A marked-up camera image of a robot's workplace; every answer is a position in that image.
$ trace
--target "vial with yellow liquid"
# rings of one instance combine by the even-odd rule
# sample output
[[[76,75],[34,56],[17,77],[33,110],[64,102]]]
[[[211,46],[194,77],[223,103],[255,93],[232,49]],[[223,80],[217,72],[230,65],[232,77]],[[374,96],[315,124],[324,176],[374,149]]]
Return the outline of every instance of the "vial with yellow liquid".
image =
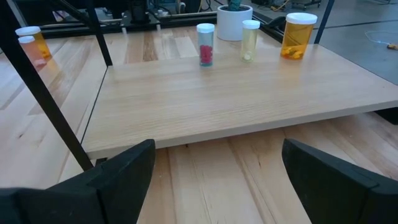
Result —
[[[257,30],[260,22],[245,20],[243,23],[243,39],[241,48],[241,59],[244,62],[252,62],[256,55]]]

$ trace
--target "pill bottle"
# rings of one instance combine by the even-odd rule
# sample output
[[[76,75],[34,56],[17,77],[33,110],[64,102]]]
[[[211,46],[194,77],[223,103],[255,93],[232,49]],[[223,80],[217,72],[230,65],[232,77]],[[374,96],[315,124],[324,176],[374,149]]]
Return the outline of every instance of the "pill bottle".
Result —
[[[245,20],[243,23],[243,39],[241,47],[241,59],[244,62],[252,62],[256,56],[257,30],[260,22]]]
[[[209,67],[213,65],[213,38],[214,24],[197,25],[200,65]]]
[[[30,62],[37,70],[40,70],[46,65],[46,61],[40,53],[37,42],[33,36],[28,35],[20,37],[18,38],[18,41],[22,49],[24,49],[24,52],[29,58]]]
[[[284,40],[280,55],[283,58],[300,60],[303,58],[312,29],[318,17],[309,13],[295,12],[286,16]]]
[[[49,47],[45,43],[40,27],[37,26],[23,27],[15,30],[15,33],[19,37],[24,37],[27,35],[33,36],[43,58],[46,60],[50,60],[52,58],[51,52],[49,50]]]

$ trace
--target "wooden floor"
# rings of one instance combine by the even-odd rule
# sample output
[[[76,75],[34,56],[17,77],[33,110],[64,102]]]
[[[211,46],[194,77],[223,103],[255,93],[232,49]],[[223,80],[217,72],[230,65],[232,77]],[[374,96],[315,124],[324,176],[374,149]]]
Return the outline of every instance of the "wooden floor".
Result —
[[[282,162],[284,138],[398,180],[398,127],[358,114],[158,149],[139,223],[310,223]]]
[[[124,64],[195,56],[195,32],[176,28],[106,40],[114,64]],[[267,36],[259,43],[279,46]],[[218,53],[240,48],[220,40],[216,46]],[[105,72],[98,44],[73,37],[49,40],[49,47],[55,61],[40,74],[81,139]],[[4,54],[0,69],[0,187],[46,188],[80,173]],[[280,158],[283,138],[398,180],[398,127],[374,113],[357,114],[159,149],[139,223],[309,223]]]
[[[194,27],[108,34],[105,38],[114,65],[198,55]],[[215,40],[215,52],[240,49],[239,42]],[[47,43],[53,60],[40,76],[81,139],[106,71],[100,48],[93,36]],[[258,44],[262,48],[280,46],[263,33]],[[4,54],[0,54],[0,71],[0,187],[46,188],[81,172]]]

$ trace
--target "black metal bar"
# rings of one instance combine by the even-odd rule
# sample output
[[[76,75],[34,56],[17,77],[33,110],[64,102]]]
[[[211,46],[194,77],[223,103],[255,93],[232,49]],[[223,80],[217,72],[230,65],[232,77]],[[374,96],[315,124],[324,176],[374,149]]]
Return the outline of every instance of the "black metal bar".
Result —
[[[0,13],[0,47],[28,89],[32,92],[44,113],[49,117],[49,120],[54,125],[71,153],[75,156],[81,168],[83,168],[83,170],[92,168],[93,165],[79,143],[79,140],[77,140],[75,133],[73,133],[49,90],[29,61],[24,50],[19,45],[17,36],[14,33],[14,27],[11,27],[9,24],[9,21],[13,20],[14,14],[12,14],[11,9],[8,10],[9,6],[6,1],[0,2],[2,2],[0,5],[2,9],[2,13]]]
[[[93,0],[85,0],[85,1],[86,1],[87,12],[90,17],[92,25],[90,29],[93,29],[95,31],[95,36],[97,37],[97,41],[101,49],[102,56],[104,57],[106,66],[111,66],[112,65],[111,55],[109,54],[108,47],[106,46],[105,38],[101,31],[100,22],[98,21],[97,13],[95,13]]]
[[[329,15],[330,15],[330,12],[331,12],[331,9],[332,9],[334,3],[335,3],[335,0],[328,1],[328,5],[326,6],[325,13],[323,14],[321,25],[319,26],[317,36],[315,37],[315,44],[319,44],[319,41],[321,41],[321,36],[323,34],[323,30],[325,29],[326,22],[328,22],[328,18],[329,18]]]

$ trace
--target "red candy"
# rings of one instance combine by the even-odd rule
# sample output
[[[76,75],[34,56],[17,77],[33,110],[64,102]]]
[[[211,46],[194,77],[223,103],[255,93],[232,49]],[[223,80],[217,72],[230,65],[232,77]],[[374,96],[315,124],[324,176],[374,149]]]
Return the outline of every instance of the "red candy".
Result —
[[[213,47],[208,45],[200,46],[200,62],[211,63],[213,60]]]

